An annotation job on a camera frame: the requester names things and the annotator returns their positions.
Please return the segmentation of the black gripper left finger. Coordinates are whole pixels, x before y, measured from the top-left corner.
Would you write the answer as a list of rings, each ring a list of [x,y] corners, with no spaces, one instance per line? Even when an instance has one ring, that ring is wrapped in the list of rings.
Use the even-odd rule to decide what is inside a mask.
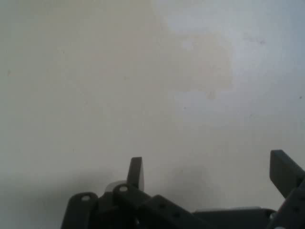
[[[209,229],[194,214],[143,190],[141,157],[130,161],[126,181],[101,197],[92,192],[73,195],[67,204],[62,229]]]

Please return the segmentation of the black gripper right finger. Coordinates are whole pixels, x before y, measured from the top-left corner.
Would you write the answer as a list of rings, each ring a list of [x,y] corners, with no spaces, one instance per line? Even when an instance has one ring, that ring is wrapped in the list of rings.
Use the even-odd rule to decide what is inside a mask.
[[[267,228],[303,229],[305,227],[305,171],[283,150],[272,150],[269,177],[285,200]]]

